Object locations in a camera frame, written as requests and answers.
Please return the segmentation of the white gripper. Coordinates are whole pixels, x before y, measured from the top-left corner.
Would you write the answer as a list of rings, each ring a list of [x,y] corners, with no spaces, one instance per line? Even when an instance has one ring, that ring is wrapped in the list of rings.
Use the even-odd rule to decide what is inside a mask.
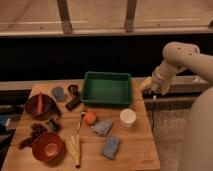
[[[145,78],[141,84],[140,89],[142,91],[150,89],[153,94],[167,93],[170,87],[171,80],[174,76],[173,68],[169,65],[160,65],[152,73],[152,78]]]

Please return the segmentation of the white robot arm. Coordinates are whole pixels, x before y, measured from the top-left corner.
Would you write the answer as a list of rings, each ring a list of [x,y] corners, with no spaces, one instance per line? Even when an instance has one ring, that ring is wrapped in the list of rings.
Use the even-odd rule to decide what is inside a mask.
[[[165,95],[174,76],[188,69],[211,84],[194,101],[187,118],[177,171],[213,171],[213,56],[195,44],[170,42],[162,50],[162,63],[146,77],[140,89]]]

